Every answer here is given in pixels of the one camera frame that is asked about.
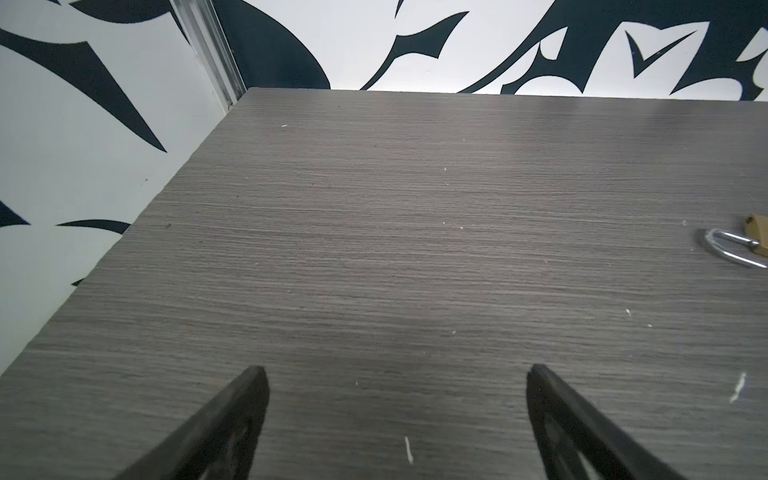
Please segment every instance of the wall mural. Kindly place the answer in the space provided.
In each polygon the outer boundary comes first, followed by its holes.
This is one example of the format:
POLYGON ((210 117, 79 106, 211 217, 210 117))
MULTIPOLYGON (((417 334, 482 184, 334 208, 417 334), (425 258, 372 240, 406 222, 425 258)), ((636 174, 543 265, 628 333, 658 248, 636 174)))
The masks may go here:
POLYGON ((0 372, 226 113, 167 0, 0 2, 0 372))
POLYGON ((768 2, 214 0, 247 86, 768 99, 768 2))

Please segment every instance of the padlock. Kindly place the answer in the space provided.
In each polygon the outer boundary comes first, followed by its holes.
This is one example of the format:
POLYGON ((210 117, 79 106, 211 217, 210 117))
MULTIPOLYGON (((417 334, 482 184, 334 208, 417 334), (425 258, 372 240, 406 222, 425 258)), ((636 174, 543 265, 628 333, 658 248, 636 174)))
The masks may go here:
POLYGON ((739 265, 768 269, 768 265, 765 263, 731 253, 717 242, 718 238, 722 238, 749 247, 754 253, 768 257, 768 217, 757 214, 749 215, 744 221, 744 232, 746 236, 714 228, 704 234, 704 239, 715 253, 726 260, 739 265))
POLYGON ((763 257, 768 257, 768 217, 758 214, 749 215, 744 221, 744 233, 760 242, 759 245, 752 247, 752 251, 763 257))

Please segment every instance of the table surface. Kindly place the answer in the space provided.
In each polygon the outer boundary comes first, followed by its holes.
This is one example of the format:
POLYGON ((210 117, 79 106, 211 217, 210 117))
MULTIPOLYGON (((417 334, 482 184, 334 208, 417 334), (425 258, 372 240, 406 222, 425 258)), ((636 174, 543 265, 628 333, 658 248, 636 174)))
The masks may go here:
POLYGON ((253 478, 544 478, 542 362, 684 475, 764 478, 768 275, 696 238, 766 212, 767 124, 251 90, 0 377, 0 477, 109 478, 257 364, 253 478))

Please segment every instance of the white debris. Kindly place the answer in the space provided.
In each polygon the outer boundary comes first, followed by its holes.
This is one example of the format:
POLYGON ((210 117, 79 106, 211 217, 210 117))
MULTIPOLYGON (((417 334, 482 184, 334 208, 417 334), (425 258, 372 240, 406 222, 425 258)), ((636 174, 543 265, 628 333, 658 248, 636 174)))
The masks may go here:
POLYGON ((410 465, 413 465, 413 454, 411 453, 411 442, 408 441, 408 437, 406 437, 406 455, 408 456, 408 463, 410 465))
POLYGON ((746 384, 746 372, 741 372, 741 375, 739 375, 739 381, 736 383, 736 386, 733 387, 733 395, 730 396, 730 403, 733 403, 739 399, 739 395, 744 389, 744 384, 746 384))

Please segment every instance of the padlock shackle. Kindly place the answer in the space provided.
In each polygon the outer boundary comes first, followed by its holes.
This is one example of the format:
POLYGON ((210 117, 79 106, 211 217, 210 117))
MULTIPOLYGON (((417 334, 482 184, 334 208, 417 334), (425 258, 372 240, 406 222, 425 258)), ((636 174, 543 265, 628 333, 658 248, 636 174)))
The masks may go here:
POLYGON ((759 246, 760 242, 757 240, 733 232, 720 230, 718 228, 707 230, 707 232, 704 234, 704 239, 707 244, 712 247, 712 250, 714 250, 714 252, 720 255, 722 258, 730 260, 734 263, 738 263, 739 265, 756 266, 757 268, 768 268, 768 265, 765 263, 756 262, 755 260, 750 260, 746 257, 742 257, 741 255, 736 255, 735 253, 731 253, 728 250, 725 250, 723 246, 717 242, 717 238, 722 238, 724 240, 728 240, 729 242, 738 243, 739 245, 744 245, 749 248, 759 246))

